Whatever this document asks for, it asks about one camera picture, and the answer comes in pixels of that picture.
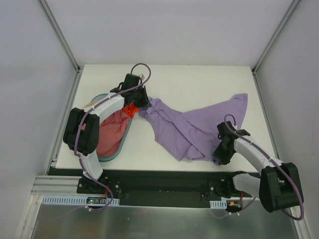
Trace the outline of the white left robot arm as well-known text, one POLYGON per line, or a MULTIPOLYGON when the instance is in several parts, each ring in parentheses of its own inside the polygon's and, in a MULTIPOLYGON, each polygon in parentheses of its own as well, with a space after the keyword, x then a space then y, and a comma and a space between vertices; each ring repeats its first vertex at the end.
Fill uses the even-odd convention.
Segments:
POLYGON ((73 108, 67 120, 63 142, 79 158, 84 176, 89 178, 88 188, 102 193, 105 181, 96 148, 99 143, 99 126, 107 117, 126 106, 147 108, 151 104, 144 86, 144 76, 128 73, 118 87, 106 93, 91 106, 73 108))

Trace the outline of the lavender t shirt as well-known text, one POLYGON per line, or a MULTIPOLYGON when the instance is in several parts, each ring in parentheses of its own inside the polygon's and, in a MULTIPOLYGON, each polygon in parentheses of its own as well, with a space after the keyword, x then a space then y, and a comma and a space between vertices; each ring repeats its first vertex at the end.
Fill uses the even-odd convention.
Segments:
POLYGON ((151 107, 141 108, 139 116, 151 124, 158 144, 179 161, 189 158, 220 165, 221 161, 213 156, 221 142, 217 126, 225 115, 231 114, 235 117, 233 123, 241 127, 248 95, 237 94, 230 100, 184 113, 171 109, 158 98, 149 101, 151 107))

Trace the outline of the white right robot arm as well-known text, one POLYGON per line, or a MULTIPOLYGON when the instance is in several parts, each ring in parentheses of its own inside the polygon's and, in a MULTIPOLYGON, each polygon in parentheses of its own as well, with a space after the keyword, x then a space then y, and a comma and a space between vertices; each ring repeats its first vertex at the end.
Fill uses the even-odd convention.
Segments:
POLYGON ((230 163, 234 154, 242 155, 259 173, 256 178, 239 173, 224 184, 225 193, 236 196, 244 191, 261 201, 267 212, 303 206, 304 198, 295 164, 271 157, 244 130, 235 130, 230 121, 217 126, 220 144, 213 153, 221 165, 230 163))

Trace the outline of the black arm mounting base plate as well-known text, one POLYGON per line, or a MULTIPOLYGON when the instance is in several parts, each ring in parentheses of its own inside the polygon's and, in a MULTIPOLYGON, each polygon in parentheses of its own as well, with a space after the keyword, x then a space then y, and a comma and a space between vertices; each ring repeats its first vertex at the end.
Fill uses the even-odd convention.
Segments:
POLYGON ((222 198, 249 198, 232 184, 233 172, 104 170, 97 182, 82 176, 78 194, 104 194, 108 186, 121 206, 209 208, 222 198))

